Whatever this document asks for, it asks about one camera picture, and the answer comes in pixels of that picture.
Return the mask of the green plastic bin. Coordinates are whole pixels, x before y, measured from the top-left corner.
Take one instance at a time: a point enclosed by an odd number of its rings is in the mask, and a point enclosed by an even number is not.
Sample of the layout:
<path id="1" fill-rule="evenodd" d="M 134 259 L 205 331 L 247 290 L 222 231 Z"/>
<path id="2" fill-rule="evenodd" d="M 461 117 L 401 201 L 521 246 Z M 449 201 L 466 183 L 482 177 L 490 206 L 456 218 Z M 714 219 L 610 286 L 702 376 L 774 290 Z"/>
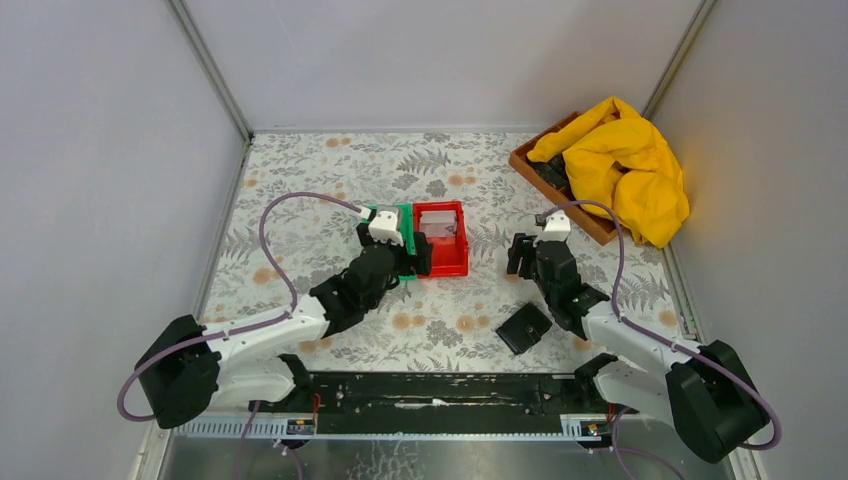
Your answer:
<path id="1" fill-rule="evenodd" d="M 416 247 L 414 244 L 414 228 L 413 228 L 413 209 L 411 204 L 395 204 L 395 207 L 400 211 L 400 227 L 399 231 L 405 241 L 405 248 L 408 255 L 415 256 Z M 405 273 L 399 275 L 400 281 L 412 281 L 416 279 L 416 274 L 412 268 L 408 268 Z"/>

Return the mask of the red plastic bin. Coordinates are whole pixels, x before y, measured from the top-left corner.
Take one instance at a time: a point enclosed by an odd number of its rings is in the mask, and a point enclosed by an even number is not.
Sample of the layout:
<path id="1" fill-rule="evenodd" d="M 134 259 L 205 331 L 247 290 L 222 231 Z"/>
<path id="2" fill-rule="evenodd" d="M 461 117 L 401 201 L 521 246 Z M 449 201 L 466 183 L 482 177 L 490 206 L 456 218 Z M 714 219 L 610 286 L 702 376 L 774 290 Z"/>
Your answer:
<path id="1" fill-rule="evenodd" d="M 465 277 L 470 269 L 469 241 L 466 233 L 465 215 L 459 201 L 414 203 L 414 230 L 419 230 L 419 219 L 425 210 L 454 210 L 458 217 L 457 234 L 454 238 L 428 238 L 433 245 L 432 272 L 430 278 Z"/>

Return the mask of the black leather card holder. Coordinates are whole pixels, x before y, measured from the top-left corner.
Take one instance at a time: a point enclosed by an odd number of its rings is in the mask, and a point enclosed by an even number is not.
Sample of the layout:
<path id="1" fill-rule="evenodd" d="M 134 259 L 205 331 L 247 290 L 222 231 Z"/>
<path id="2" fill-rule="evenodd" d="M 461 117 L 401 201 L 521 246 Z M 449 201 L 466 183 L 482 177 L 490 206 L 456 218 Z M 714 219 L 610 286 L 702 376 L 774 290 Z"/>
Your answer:
<path id="1" fill-rule="evenodd" d="M 521 355 L 538 344 L 551 326 L 552 321 L 542 310 L 533 303 L 527 303 L 495 332 L 514 355 Z"/>

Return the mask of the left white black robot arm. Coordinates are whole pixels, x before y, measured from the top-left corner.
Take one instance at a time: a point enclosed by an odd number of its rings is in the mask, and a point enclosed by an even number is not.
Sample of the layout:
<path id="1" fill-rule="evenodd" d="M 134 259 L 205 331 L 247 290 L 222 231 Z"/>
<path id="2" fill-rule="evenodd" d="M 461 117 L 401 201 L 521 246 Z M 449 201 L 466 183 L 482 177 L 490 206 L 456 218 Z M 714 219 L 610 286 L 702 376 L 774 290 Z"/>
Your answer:
<path id="1" fill-rule="evenodd" d="M 340 273 L 311 288 L 292 312 L 271 313 L 231 322 L 213 331 L 191 315 L 172 320 L 135 366 L 162 429 L 184 425 L 208 409 L 260 402 L 278 403 L 288 411 L 304 407 L 310 377 L 287 348 L 342 333 L 362 322 L 403 276 L 429 275 L 433 245 L 416 231 L 415 248 L 372 240 Z"/>

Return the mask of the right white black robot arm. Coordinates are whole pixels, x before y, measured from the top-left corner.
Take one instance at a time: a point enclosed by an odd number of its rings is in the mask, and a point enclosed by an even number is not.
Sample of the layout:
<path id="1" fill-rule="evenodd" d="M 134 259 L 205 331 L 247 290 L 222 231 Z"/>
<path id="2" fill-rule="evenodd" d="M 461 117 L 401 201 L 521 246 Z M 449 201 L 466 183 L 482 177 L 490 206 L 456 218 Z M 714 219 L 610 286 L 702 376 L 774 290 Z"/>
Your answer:
<path id="1" fill-rule="evenodd" d="M 614 299 L 582 280 L 565 242 L 515 234 L 507 272 L 533 281 L 546 305 L 540 310 L 528 304 L 498 328 L 513 353 L 534 346 L 552 325 L 606 347 L 574 372 L 573 396 L 583 410 L 597 412 L 608 403 L 632 407 L 672 427 L 709 463 L 742 447 L 770 422 L 730 345 L 675 342 L 619 319 Z"/>

